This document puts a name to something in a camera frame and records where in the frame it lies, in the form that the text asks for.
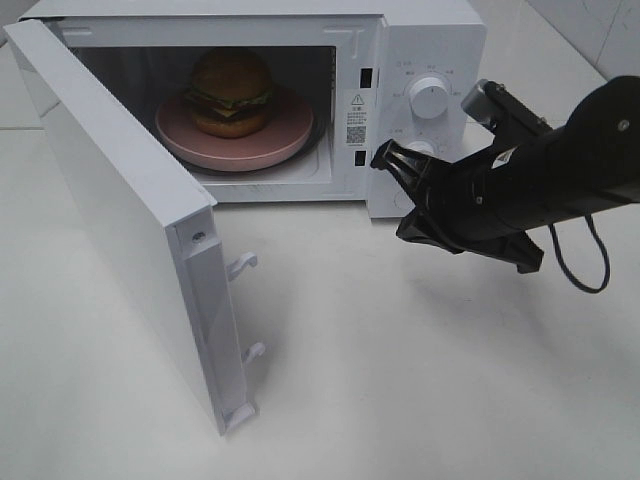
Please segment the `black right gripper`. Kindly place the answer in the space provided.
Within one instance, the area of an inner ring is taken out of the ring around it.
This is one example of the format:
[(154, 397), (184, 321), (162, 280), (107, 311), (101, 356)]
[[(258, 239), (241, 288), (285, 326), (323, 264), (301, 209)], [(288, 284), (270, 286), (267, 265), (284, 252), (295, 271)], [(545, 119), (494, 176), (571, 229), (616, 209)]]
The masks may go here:
[(516, 266), (520, 273), (539, 270), (543, 251), (523, 227), (500, 218), (484, 191), (484, 167), (464, 171), (426, 153), (383, 143), (372, 169), (388, 171), (415, 208), (399, 223), (396, 236), (408, 243), (430, 245), (452, 254), (475, 253)]

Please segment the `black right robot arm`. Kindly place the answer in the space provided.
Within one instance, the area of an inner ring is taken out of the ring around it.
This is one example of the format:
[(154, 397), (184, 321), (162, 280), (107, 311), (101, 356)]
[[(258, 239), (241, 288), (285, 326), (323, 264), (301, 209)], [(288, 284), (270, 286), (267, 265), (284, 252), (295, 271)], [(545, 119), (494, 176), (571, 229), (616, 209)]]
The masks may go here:
[(493, 134), (489, 146), (454, 163), (394, 140), (375, 153), (372, 168), (388, 171), (414, 204), (398, 238), (531, 273), (544, 253), (529, 230), (638, 202), (638, 77), (608, 81), (556, 129), (486, 79), (462, 108)]

